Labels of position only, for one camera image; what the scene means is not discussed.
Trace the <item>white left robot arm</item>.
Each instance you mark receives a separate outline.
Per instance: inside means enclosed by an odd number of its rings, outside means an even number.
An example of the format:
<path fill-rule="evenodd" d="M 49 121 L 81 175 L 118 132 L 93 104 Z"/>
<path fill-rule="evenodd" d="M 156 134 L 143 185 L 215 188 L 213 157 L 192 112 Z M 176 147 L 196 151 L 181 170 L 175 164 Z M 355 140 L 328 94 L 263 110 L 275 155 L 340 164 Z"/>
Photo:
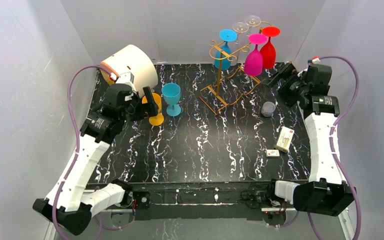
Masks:
<path fill-rule="evenodd" d="M 152 88 L 143 87 L 143 97 L 125 83 L 113 84 L 104 101 L 87 115 L 81 128 L 76 128 L 76 147 L 61 177 L 45 198 L 35 200 L 32 208 L 62 229 L 80 235 L 91 219 L 115 204 L 125 204 L 133 187 L 122 180 L 113 180 L 105 187 L 84 195 L 89 179 L 114 138 L 126 121 L 139 121 L 158 114 Z"/>

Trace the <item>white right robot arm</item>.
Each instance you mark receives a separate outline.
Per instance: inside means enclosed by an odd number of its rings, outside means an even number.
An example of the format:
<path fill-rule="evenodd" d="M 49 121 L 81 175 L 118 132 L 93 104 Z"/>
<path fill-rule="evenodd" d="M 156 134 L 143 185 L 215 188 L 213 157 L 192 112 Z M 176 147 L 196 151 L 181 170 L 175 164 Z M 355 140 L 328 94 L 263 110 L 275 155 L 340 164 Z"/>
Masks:
<path fill-rule="evenodd" d="M 299 212 L 337 217 L 354 200 L 349 181 L 339 167 L 340 153 L 336 126 L 340 117 L 339 100 L 329 95 L 332 68 L 310 63 L 298 72 L 292 63 L 278 70 L 268 85 L 284 82 L 278 95 L 288 106 L 299 104 L 310 143 L 310 175 L 307 183 L 272 179 L 265 189 L 250 187 L 240 193 L 252 209 L 293 206 Z"/>

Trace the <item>magenta wine glass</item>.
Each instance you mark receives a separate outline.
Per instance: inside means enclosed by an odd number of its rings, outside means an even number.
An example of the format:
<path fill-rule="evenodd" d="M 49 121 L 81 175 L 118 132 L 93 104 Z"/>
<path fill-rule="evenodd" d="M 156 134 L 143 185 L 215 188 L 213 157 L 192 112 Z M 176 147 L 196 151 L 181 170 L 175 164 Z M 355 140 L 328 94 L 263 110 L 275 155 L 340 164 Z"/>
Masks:
<path fill-rule="evenodd" d="M 254 33 L 249 36 L 248 40 L 251 44 L 254 44 L 254 50 L 246 57 L 243 70 L 247 75 L 255 77 L 263 71 L 263 57 L 258 46 L 266 43 L 268 37 L 262 33 Z"/>

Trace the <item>orange wine glass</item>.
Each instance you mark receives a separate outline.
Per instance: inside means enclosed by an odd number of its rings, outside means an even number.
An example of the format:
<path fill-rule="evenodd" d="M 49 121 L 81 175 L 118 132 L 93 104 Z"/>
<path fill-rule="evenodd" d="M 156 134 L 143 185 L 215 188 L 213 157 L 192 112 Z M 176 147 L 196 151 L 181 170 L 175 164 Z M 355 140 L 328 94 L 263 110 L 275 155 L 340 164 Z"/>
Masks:
<path fill-rule="evenodd" d="M 158 114 L 156 116 L 149 117 L 148 121 L 152 126 L 159 126 L 164 122 L 164 116 L 161 113 L 161 111 L 162 111 L 162 98 L 159 94 L 157 94 L 155 92 L 152 93 L 152 97 L 158 106 Z"/>

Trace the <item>teal wine glass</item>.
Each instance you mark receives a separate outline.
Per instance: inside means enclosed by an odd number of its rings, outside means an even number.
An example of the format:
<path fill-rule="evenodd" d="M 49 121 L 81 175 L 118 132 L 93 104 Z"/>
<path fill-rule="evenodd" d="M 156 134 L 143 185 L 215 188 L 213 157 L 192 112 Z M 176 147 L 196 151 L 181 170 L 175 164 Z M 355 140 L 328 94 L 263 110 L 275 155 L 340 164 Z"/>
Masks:
<path fill-rule="evenodd" d="M 179 105 L 181 97 L 181 88 L 176 83 L 167 83 L 162 86 L 162 96 L 165 102 L 168 104 L 166 112 L 171 117 L 176 117 L 182 112 L 182 108 Z"/>

